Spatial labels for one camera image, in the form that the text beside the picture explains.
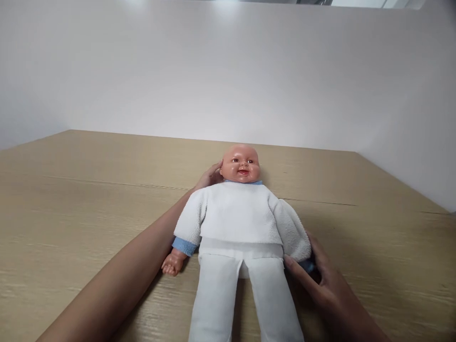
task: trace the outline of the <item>wooden table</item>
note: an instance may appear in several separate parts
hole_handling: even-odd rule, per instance
[[[67,131],[0,152],[0,340],[35,340],[228,142]],[[318,237],[395,341],[456,336],[455,217],[353,152],[255,146],[265,184]],[[197,258],[159,277],[116,341],[185,341]],[[331,340],[292,284],[307,341]],[[234,341],[259,341],[240,281]]]

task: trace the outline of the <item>human arm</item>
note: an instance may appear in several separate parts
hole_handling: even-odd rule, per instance
[[[196,186],[123,247],[81,290],[38,342],[106,341],[139,302],[169,252],[177,220],[195,191],[222,180],[207,170]]]
[[[328,324],[353,342],[390,342],[353,293],[343,275],[329,260],[320,243],[308,234],[317,268],[322,276],[316,283],[293,258],[285,256],[290,273],[306,289]]]

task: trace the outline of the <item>blue cuff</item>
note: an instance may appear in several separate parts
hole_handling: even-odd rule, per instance
[[[191,257],[193,255],[193,253],[195,253],[195,249],[198,247],[197,245],[194,245],[191,242],[185,241],[184,239],[181,239],[180,237],[176,237],[174,239],[172,246],[189,257]]]
[[[313,261],[311,259],[303,260],[301,262],[298,262],[298,264],[307,273],[311,273],[315,269],[315,264],[313,263]]]

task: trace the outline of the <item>doll head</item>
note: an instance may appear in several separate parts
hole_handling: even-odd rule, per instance
[[[260,164],[256,150],[245,144],[231,146],[223,155],[220,174],[229,181],[253,183],[260,178]]]

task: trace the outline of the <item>white terry cloth top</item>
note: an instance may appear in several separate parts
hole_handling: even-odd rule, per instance
[[[311,255],[309,238],[296,212],[264,185],[224,182],[194,192],[174,235],[194,245],[200,244],[201,237],[280,244],[297,261]]]

